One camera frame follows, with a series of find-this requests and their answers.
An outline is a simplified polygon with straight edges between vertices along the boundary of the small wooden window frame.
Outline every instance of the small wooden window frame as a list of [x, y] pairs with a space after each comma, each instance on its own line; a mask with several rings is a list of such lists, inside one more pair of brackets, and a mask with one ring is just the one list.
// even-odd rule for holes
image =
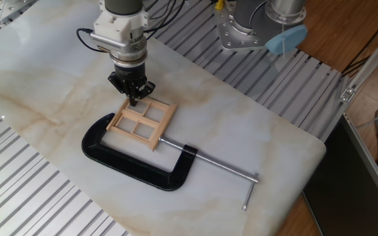
[[[106, 129], [133, 138], [136, 141], [146, 144], [151, 150], [154, 151], [158, 145], [158, 140], [160, 136], [163, 135], [165, 129], [167, 128], [167, 125], [169, 125], [171, 118], [175, 114], [177, 104], [167, 105], [151, 98], [143, 98], [139, 102], [147, 104], [147, 107], [145, 108], [144, 112], [139, 113], [137, 111], [129, 109], [130, 104], [129, 99], [127, 98], [126, 101], [124, 101], [124, 103], [120, 107], [119, 111], [113, 117], [112, 121], [110, 121]], [[150, 108], [156, 108], [161, 111], [164, 111], [160, 121], [155, 121], [145, 117], [146, 112]], [[131, 132], [127, 132], [118, 128], [118, 125], [120, 124], [123, 118], [130, 119], [136, 122], [136, 125]], [[140, 123], [154, 128], [149, 138], [145, 138], [134, 133], [134, 131], [137, 129]]]

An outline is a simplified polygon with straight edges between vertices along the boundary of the silver cylinder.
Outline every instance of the silver cylinder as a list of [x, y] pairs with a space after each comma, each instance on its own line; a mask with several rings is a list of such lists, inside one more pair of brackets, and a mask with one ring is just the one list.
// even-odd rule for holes
[[272, 8], [282, 16], [296, 16], [306, 4], [306, 0], [272, 0]]

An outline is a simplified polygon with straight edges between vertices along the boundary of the white marble surface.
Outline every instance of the white marble surface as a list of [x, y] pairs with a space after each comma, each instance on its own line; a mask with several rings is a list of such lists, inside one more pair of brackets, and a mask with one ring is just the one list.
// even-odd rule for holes
[[[125, 96], [108, 82], [106, 54], [75, 30], [90, 27], [97, 1], [40, 0], [0, 30], [0, 116], [133, 236], [273, 235], [325, 152], [321, 141], [151, 39], [146, 74], [153, 98], [179, 104], [166, 135], [250, 173], [250, 182], [195, 160], [184, 185], [158, 190], [81, 151], [87, 129]], [[108, 145], [171, 170], [179, 152], [107, 133]]]

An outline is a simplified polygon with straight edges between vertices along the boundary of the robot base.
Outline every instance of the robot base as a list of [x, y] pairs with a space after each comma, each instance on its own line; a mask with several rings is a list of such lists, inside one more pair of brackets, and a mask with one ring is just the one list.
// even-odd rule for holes
[[219, 31], [222, 49], [228, 52], [265, 49], [264, 44], [266, 42], [262, 42], [252, 29], [247, 29], [235, 21], [235, 6], [235, 1], [224, 1], [222, 10], [214, 9], [214, 19]]

